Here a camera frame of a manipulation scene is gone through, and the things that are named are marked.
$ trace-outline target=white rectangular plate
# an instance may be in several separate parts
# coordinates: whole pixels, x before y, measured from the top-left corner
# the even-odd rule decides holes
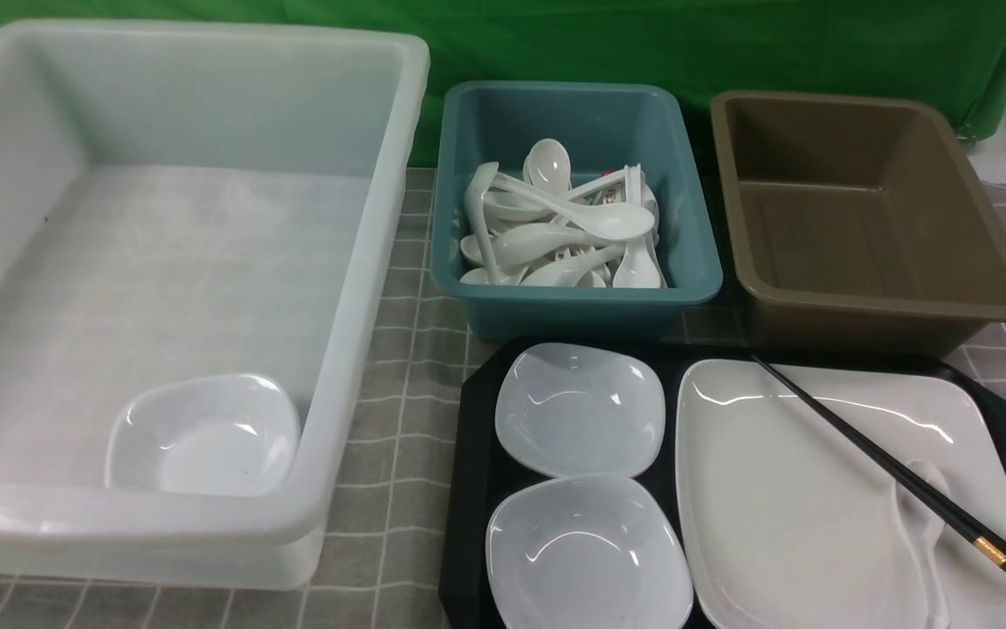
[[[1006,538],[1006,475],[965,390],[921,375],[780,366]],[[718,629],[923,629],[921,583],[895,530],[891,480],[748,361],[696,362],[678,394],[685,554]],[[1006,626],[1006,574],[946,529],[936,549],[956,629]]]

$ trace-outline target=white plate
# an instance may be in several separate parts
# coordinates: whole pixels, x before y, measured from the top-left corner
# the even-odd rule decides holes
[[[111,431],[105,485],[261,496],[290,473],[295,404],[259,374],[210,375],[140,395]]]
[[[693,608],[682,546],[638,482],[548,480],[487,524],[487,578],[508,629],[681,629]]]
[[[519,354],[495,403],[508,454],[548,477],[643,473],[662,446],[666,402],[646,362],[546,342]]]
[[[779,367],[1006,538],[1006,475],[981,412],[919,375]],[[678,394],[685,553],[718,629],[921,628],[890,477],[753,362],[701,361]],[[946,530],[936,549],[956,629],[1006,628],[1006,574]]]

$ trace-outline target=black object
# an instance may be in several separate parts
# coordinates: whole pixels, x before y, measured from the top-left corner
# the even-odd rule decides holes
[[[791,380],[791,378],[786,377],[785,374],[780,373],[770,363],[763,361],[762,358],[759,358],[754,354],[751,355],[751,360],[758,362],[761,367],[767,370],[768,374],[774,375],[775,379],[783,382],[807,407],[816,411],[818,415],[821,415],[822,419],[830,423],[830,426],[834,427],[842,435],[845,435],[846,439],[853,442],[853,445],[858,447],[861,453],[866,454],[867,457],[875,461],[886,473],[890,474],[890,477],[894,478],[898,482],[898,485],[902,485],[910,493],[913,493],[915,498],[918,498],[931,511],[937,513],[938,517],[950,525],[950,528],[961,533],[962,537],[965,537],[978,551],[981,551],[986,558],[989,558],[989,561],[995,563],[996,566],[999,566],[1006,573],[1006,540],[1003,537],[999,536],[993,529],[982,524],[977,518],[971,516],[957,502],[948,498],[942,491],[935,489],[930,482],[918,477],[916,473],[913,473],[902,462],[891,457],[890,454],[887,454],[886,450],[875,445],[861,431],[856,430],[849,422],[842,419],[841,415],[834,414],[825,404],[818,402],[818,399],[814,398],[813,395],[807,394],[805,389]]]
[[[453,458],[453,480],[448,504],[447,531],[440,570],[439,595],[453,629],[503,629],[496,612],[484,561],[484,533],[495,507],[524,487],[546,480],[521,466],[495,438],[495,402],[511,363],[527,347],[551,339],[522,339],[496,351],[460,390],[460,418]],[[674,435],[678,390],[685,370],[707,358],[750,361],[747,347],[668,345],[592,341],[583,345],[631,355],[654,367],[666,398],[666,433],[654,465],[636,480],[662,506],[681,540],[681,518],[674,480]],[[981,409],[991,439],[1006,473],[1006,401],[945,362],[934,358],[894,354],[815,354],[805,351],[756,350],[766,361],[787,365],[831,367],[894,374],[930,375],[965,389]],[[687,629],[713,629],[694,601]]]

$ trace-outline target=teal plastic tray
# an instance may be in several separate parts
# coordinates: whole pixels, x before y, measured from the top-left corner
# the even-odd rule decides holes
[[[473,286],[460,239],[470,232],[464,189],[476,167],[498,161],[518,175],[532,144],[554,138],[569,150],[574,183],[643,164],[659,199],[659,264],[667,289]],[[523,335],[662,338],[683,307],[711,299],[723,281],[701,180],[678,103],[646,85],[464,83],[445,96],[434,197],[433,279],[459,299],[478,337]]]

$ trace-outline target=gold chopstick tip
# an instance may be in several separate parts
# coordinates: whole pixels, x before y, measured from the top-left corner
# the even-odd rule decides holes
[[[977,537],[976,541],[973,542],[974,546],[977,546],[978,551],[981,551],[986,558],[989,558],[994,565],[1003,568],[1006,565],[1006,555],[1001,553],[997,546],[993,545],[993,542],[986,539],[984,536]]]

